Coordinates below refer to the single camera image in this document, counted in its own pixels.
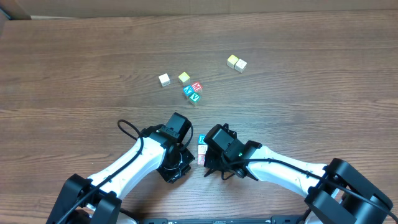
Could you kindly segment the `red Y wooden block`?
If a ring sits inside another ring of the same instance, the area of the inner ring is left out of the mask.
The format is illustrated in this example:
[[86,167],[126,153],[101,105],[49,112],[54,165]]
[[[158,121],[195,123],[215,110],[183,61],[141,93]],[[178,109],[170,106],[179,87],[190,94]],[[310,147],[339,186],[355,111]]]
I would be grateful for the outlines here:
[[205,163],[205,155],[204,154],[199,154],[198,155],[198,160],[197,160],[197,164],[200,166],[203,166]]

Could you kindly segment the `plain cream wooden block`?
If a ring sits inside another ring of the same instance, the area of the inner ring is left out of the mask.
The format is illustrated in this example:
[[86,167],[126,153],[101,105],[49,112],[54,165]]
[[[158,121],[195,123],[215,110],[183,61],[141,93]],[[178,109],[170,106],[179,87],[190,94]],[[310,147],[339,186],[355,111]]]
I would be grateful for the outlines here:
[[198,145],[198,155],[205,155],[208,150],[207,144],[199,144]]

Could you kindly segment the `blue D wooden block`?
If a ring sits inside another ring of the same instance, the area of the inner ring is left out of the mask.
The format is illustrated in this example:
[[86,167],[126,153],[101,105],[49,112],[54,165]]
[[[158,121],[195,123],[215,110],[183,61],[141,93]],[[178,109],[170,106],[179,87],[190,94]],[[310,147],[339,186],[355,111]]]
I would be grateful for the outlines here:
[[206,142],[205,142],[205,135],[204,135],[204,134],[200,134],[200,135],[199,135],[199,137],[198,137],[198,144],[199,144],[199,145],[206,145]]

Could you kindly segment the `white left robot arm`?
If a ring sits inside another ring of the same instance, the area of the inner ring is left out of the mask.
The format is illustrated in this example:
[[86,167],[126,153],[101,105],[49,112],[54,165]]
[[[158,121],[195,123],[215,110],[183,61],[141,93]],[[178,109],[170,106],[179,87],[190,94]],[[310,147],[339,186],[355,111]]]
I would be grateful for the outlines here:
[[182,144],[191,124],[159,124],[138,132],[136,143],[110,166],[83,178],[73,174],[64,183],[48,223],[134,223],[121,212],[123,198],[157,170],[172,184],[190,170],[194,156]]

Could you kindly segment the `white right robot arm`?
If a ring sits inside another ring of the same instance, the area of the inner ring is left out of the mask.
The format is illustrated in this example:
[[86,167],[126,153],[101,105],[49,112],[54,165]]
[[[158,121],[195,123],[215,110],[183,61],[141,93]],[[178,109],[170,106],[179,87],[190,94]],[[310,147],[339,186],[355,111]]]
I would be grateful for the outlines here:
[[301,195],[310,213],[305,223],[382,223],[392,201],[341,159],[328,165],[298,161],[254,141],[206,139],[205,167],[240,178],[272,182]]

